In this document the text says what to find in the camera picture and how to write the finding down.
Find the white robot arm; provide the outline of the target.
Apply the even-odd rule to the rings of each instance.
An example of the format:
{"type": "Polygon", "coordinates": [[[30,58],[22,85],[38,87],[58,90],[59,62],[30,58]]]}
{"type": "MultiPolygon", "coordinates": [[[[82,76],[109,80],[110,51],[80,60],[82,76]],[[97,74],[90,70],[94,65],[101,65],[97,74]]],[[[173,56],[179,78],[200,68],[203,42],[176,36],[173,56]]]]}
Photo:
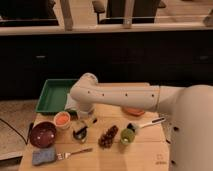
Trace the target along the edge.
{"type": "Polygon", "coordinates": [[[83,114],[100,103],[171,115],[169,171],[213,171],[213,86],[103,86],[85,73],[70,96],[83,114]]]}

